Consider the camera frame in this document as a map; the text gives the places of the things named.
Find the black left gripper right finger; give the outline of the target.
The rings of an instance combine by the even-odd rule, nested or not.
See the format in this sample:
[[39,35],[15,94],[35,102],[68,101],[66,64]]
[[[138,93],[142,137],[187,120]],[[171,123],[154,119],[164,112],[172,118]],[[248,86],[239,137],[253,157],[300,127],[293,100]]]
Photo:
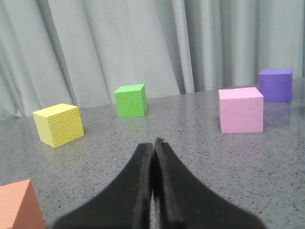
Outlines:
[[154,145],[153,193],[162,229],[264,229],[253,214],[220,197],[179,160],[167,142]]

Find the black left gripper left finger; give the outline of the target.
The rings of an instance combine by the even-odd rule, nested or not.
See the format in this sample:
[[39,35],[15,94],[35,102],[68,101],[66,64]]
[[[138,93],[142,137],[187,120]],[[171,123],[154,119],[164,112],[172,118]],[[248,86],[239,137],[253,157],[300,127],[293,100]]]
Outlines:
[[121,173],[90,201],[64,215],[54,229],[147,229],[150,226],[153,145],[138,144]]

